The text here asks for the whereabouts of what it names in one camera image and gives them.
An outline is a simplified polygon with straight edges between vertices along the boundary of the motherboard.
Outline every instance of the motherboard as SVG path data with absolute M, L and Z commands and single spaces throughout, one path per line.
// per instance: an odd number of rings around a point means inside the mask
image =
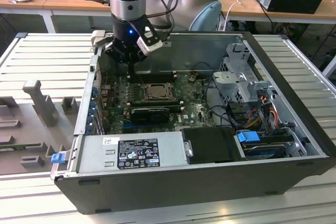
M 215 126 L 205 104 L 206 79 L 190 73 L 115 77 L 102 88 L 107 134 Z

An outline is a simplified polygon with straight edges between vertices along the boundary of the white table leg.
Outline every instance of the white table leg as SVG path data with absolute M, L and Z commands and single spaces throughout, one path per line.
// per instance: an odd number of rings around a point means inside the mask
M 44 23 L 46 24 L 48 33 L 55 34 L 56 28 L 54 26 L 54 23 L 52 21 L 52 12 L 51 10 L 41 10 L 40 15 L 43 17 Z
M 332 61 L 327 65 L 327 67 L 324 69 L 322 74 L 325 77 L 329 77 L 336 69 L 336 56 L 332 59 Z
M 90 28 L 94 29 L 95 27 L 95 22 L 93 21 L 93 16 L 89 16 L 89 24 L 90 24 Z

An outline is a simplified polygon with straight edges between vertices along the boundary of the warning label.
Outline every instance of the warning label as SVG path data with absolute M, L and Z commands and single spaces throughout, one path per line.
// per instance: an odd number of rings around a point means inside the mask
M 119 169 L 159 167 L 157 139 L 126 140 L 118 142 Z

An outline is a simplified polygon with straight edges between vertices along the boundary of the wooden table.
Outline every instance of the wooden table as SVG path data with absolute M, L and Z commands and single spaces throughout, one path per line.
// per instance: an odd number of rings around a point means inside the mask
M 229 7 L 236 0 L 220 0 L 222 11 L 227 13 Z M 232 20 L 269 21 L 256 0 L 240 0 L 241 5 L 236 4 L 230 11 Z M 275 13 L 267 12 L 267 15 L 275 22 L 309 23 L 309 24 L 335 24 L 336 0 L 323 0 L 315 14 L 299 13 Z
M 236 0 L 220 0 L 222 11 L 227 13 Z M 268 18 L 261 10 L 256 0 L 240 0 L 230 11 L 231 20 L 264 21 Z M 31 2 L 12 4 L 0 0 L 0 13 L 39 14 L 42 15 L 49 33 L 56 29 L 52 21 L 53 15 L 89 16 L 90 26 L 93 26 L 92 16 L 110 16 L 110 8 L 99 3 L 84 0 L 32 0 Z M 335 24 L 336 0 L 323 0 L 315 14 L 272 13 L 269 17 L 274 22 Z

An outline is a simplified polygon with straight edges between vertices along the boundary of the slatted metal surface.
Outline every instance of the slatted metal surface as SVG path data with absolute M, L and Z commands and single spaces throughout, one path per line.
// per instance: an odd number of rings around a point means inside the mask
M 279 36 L 256 35 L 256 40 L 303 101 L 325 132 L 336 143 L 336 92 L 334 86 L 310 65 L 289 41 Z M 267 77 L 256 66 L 264 80 Z
M 0 180 L 0 205 L 0 220 L 22 224 L 336 223 L 336 169 L 321 176 L 308 177 L 284 195 L 91 216 L 78 213 L 48 175 L 45 175 Z
M 1 59 L 0 97 L 31 103 L 22 91 L 27 80 L 40 80 L 41 91 L 54 102 L 63 97 L 81 100 L 91 51 L 91 34 L 28 34 Z

